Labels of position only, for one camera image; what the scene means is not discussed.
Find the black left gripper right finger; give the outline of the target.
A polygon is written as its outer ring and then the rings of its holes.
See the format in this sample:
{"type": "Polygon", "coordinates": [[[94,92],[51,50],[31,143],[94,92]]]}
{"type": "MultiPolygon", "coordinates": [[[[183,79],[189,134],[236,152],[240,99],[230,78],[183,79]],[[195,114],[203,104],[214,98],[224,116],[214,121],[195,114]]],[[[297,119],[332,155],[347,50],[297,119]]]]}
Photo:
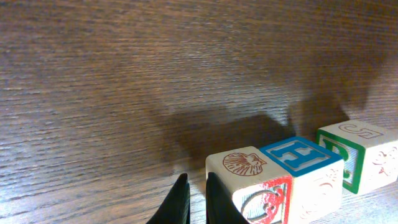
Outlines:
{"type": "Polygon", "coordinates": [[[206,224],[249,224],[214,172],[209,172],[206,180],[206,224]]]}

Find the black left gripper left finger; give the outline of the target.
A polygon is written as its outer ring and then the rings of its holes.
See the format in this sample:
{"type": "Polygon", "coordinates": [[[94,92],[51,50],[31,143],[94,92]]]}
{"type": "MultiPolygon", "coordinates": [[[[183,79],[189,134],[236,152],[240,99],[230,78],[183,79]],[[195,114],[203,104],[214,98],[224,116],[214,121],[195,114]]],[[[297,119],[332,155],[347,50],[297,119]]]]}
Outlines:
{"type": "Polygon", "coordinates": [[[189,224],[190,223],[190,184],[188,174],[181,174],[159,209],[147,224],[189,224]]]}

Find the red Q wooden block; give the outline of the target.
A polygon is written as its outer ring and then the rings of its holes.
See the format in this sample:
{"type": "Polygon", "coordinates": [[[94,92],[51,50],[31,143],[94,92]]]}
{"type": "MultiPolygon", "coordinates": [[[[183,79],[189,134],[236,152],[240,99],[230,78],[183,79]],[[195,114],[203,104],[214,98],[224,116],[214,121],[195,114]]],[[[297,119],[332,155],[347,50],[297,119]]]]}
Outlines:
{"type": "Polygon", "coordinates": [[[287,224],[292,176],[249,146],[207,156],[206,177],[216,174],[233,206],[249,223],[287,224]]]}

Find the snail picture wooden block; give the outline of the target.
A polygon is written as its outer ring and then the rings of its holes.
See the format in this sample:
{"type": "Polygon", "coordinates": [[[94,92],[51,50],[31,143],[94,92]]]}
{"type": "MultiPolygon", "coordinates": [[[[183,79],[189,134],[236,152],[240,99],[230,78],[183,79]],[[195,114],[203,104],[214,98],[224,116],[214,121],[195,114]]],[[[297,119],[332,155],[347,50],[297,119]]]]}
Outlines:
{"type": "Polygon", "coordinates": [[[301,137],[260,151],[293,177],[289,223],[310,223],[340,208],[344,160],[339,154],[301,137]]]}

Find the green R wooden block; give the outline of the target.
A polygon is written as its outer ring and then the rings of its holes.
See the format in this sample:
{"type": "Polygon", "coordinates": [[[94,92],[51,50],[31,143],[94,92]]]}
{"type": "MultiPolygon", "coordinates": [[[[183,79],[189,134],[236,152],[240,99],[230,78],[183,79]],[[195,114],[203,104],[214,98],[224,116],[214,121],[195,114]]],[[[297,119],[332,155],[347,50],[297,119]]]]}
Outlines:
{"type": "Polygon", "coordinates": [[[396,129],[348,120],[319,128],[316,143],[343,158],[343,187],[354,194],[397,180],[396,129]]]}

